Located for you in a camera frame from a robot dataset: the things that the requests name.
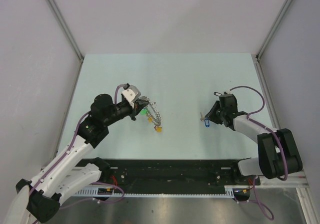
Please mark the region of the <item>blue tag key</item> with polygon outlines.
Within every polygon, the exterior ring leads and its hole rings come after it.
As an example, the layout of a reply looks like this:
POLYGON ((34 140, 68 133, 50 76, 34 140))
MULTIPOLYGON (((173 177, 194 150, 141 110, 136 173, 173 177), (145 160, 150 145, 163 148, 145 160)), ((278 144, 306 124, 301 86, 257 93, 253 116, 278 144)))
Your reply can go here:
POLYGON ((202 112, 200 113, 200 120, 201 120, 201 122, 204 123, 206 128, 210 127, 210 123, 209 123, 210 121, 203 115, 202 112))

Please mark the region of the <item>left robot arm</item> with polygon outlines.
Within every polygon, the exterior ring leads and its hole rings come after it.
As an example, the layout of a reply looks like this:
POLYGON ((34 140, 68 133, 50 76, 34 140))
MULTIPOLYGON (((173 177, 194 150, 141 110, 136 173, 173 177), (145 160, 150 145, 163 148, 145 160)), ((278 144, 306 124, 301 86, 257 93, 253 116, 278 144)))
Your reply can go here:
POLYGON ((64 150, 31 180, 21 179, 16 184, 17 191, 26 186, 29 188, 25 208, 40 223, 49 221, 78 190, 94 182, 104 184, 109 181, 110 167, 100 158, 87 164, 79 175, 70 175, 70 172, 109 134, 110 125, 126 117, 135 121, 140 111, 149 105, 148 99, 132 89, 122 91, 121 96, 119 103, 115 103, 109 94, 96 96, 64 150))

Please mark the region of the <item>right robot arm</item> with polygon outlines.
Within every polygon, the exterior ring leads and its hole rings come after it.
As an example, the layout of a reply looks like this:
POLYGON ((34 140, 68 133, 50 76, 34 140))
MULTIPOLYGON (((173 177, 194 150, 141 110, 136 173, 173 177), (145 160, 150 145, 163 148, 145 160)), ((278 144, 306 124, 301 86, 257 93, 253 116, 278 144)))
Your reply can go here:
POLYGON ((257 144, 258 157, 242 159, 231 171, 231 180, 243 184, 249 176, 264 176, 267 179, 286 180, 289 174, 302 171, 301 160, 293 133, 287 129, 268 127, 238 110, 235 95, 214 93, 218 100, 205 119, 236 131, 257 144))

